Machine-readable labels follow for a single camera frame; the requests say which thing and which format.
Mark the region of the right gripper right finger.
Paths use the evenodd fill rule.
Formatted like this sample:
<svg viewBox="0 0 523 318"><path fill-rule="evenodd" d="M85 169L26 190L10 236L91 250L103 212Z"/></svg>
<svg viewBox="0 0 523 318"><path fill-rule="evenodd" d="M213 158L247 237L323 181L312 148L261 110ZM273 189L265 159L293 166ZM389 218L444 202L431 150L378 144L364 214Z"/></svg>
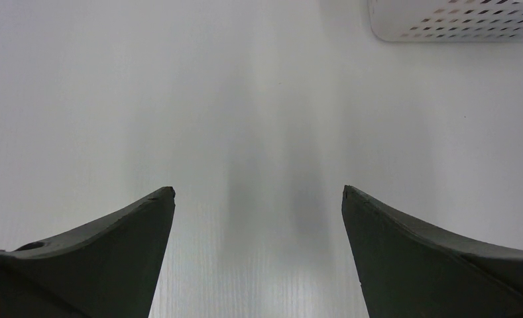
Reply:
<svg viewBox="0 0 523 318"><path fill-rule="evenodd" d="M523 250L447 231L351 185L341 212L370 317L523 317Z"/></svg>

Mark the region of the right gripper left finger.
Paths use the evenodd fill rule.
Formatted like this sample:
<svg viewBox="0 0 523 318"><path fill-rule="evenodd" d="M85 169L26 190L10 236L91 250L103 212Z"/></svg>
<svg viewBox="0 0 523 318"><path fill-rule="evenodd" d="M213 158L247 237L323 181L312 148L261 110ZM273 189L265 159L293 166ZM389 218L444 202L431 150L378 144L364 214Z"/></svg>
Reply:
<svg viewBox="0 0 523 318"><path fill-rule="evenodd" d="M175 197L162 187L59 235L0 250L0 317L148 317Z"/></svg>

